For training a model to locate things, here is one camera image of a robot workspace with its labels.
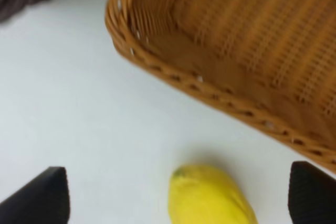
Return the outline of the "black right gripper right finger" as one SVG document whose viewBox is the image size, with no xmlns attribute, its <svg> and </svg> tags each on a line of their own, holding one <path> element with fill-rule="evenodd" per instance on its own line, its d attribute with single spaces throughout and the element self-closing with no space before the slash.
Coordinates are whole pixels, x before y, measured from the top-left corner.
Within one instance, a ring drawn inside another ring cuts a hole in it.
<svg viewBox="0 0 336 224">
<path fill-rule="evenodd" d="M 335 179 L 306 161 L 293 162 L 288 209 L 293 223 L 335 223 Z"/>
</svg>

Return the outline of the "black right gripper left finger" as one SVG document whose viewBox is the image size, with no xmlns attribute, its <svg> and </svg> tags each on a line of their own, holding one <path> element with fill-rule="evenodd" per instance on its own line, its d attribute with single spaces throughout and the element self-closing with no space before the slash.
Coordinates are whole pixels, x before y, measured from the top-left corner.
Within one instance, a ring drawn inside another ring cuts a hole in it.
<svg viewBox="0 0 336 224">
<path fill-rule="evenodd" d="M 68 223 L 70 195 L 64 167 L 49 167 L 1 202 L 1 223 Z"/>
</svg>

